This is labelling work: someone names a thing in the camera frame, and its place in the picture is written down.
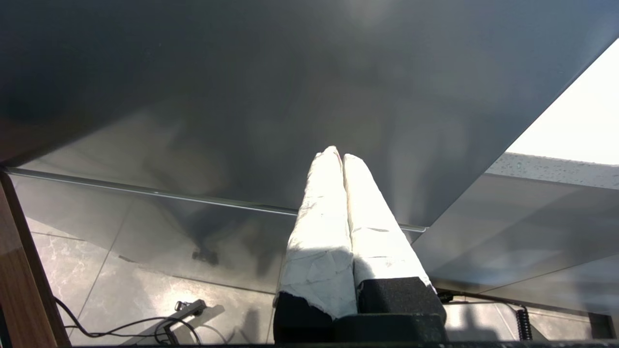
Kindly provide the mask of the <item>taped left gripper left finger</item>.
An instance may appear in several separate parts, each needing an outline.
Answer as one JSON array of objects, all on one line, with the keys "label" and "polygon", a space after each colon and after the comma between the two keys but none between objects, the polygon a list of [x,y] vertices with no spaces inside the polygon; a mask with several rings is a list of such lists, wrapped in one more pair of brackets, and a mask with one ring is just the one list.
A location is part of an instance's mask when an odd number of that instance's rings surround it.
[{"label": "taped left gripper left finger", "polygon": [[274,309],[276,344],[331,342],[335,322],[358,313],[343,164],[334,146],[309,168]]}]

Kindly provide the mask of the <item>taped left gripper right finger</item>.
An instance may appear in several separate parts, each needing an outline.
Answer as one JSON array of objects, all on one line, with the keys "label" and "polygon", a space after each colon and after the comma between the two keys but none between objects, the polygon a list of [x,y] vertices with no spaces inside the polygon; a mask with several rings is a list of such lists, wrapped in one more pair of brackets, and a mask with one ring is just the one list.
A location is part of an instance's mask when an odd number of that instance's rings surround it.
[{"label": "taped left gripper right finger", "polygon": [[446,315],[367,165],[346,154],[343,177],[359,313]]}]

